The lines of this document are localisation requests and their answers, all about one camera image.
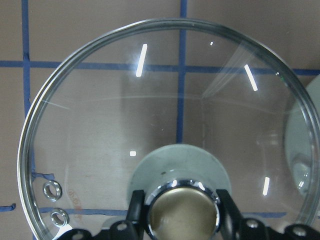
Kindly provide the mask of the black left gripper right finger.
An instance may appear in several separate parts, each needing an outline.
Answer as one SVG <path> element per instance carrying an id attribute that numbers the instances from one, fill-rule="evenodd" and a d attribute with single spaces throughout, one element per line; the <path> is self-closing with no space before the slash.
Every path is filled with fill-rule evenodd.
<path id="1" fill-rule="evenodd" d="M 243 216 L 226 189 L 217 189 L 219 227 L 224 240 L 239 240 L 240 223 Z"/>

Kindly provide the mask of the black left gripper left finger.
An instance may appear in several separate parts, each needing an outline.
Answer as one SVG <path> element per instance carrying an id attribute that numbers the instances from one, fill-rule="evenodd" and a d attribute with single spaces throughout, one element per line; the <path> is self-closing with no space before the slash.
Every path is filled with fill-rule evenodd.
<path id="1" fill-rule="evenodd" d="M 144 237 L 144 202 L 145 192 L 143 190 L 134 190 L 126 215 L 126 220 L 133 225 L 138 240 L 142 240 Z"/>

